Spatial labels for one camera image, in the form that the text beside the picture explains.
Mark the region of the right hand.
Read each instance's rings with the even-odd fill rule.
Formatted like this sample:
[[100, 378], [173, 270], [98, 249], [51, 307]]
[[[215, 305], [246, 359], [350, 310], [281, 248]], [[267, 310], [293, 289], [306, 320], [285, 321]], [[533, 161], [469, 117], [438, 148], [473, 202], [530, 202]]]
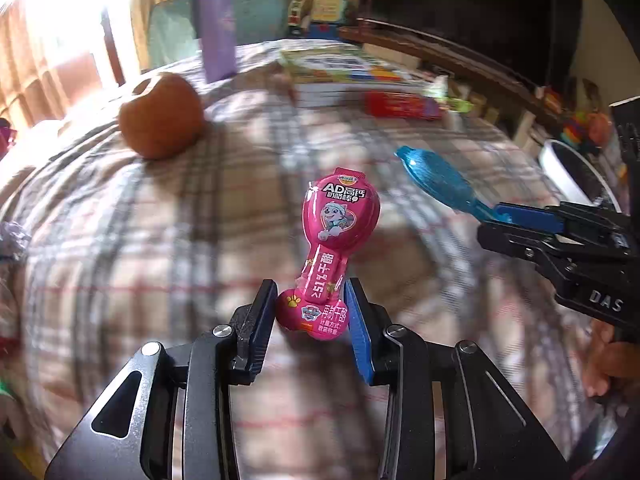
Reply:
[[590, 343], [586, 351], [582, 385], [588, 398], [605, 396], [614, 379], [636, 382], [639, 379], [639, 345], [615, 341], [614, 327], [591, 322]]

